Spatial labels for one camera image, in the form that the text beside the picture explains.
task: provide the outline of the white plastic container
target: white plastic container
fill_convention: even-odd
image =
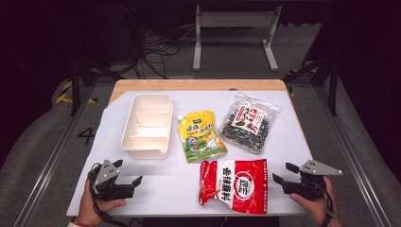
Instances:
[[[167,95],[136,95],[121,139],[121,148],[132,159],[165,159],[172,114],[173,104]]]

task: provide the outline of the red snack bag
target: red snack bag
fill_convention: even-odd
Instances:
[[[268,161],[203,161],[200,165],[200,204],[209,199],[224,201],[231,209],[247,214],[268,210]]]

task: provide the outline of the yellow snack pouch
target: yellow snack pouch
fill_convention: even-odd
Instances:
[[[214,129],[215,113],[211,110],[188,113],[183,118],[179,131],[188,163],[227,153]]]

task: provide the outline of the white label sticker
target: white label sticker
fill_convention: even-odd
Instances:
[[[231,125],[257,134],[264,116],[265,112],[260,109],[240,106]]]

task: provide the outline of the bag of dark seeds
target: bag of dark seeds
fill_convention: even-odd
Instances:
[[[279,106],[238,93],[220,128],[221,136],[250,152],[261,153],[271,123],[280,111]]]

